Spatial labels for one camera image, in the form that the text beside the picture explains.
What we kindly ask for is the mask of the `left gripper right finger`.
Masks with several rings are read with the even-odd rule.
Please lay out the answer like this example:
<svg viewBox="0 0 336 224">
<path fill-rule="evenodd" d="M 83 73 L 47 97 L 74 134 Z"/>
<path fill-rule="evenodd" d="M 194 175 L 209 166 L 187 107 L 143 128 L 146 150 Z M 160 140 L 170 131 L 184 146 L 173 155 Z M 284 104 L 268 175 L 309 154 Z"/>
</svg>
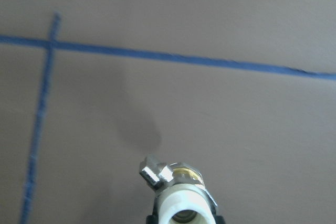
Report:
<svg viewBox="0 0 336 224">
<path fill-rule="evenodd" d="M 214 210 L 214 221 L 215 221 L 215 223 L 216 224 L 225 224 L 226 221 L 225 221 L 224 217 L 222 215 L 218 215 L 217 212 L 218 212 L 218 210 L 215 209 Z"/>
</svg>

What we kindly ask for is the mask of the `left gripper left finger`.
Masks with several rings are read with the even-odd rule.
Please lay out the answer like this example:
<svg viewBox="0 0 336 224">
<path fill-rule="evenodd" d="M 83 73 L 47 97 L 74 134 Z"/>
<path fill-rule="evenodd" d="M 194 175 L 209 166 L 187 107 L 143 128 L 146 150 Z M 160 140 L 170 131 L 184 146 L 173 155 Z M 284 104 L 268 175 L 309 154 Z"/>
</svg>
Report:
<svg viewBox="0 0 336 224">
<path fill-rule="evenodd" d="M 145 220 L 145 223 L 146 224 L 158 224 L 157 222 L 157 217 L 158 216 L 158 213 L 157 212 L 155 212 L 155 211 L 152 211 L 152 214 L 151 215 L 148 215 L 147 217 L 146 217 L 146 220 Z"/>
</svg>

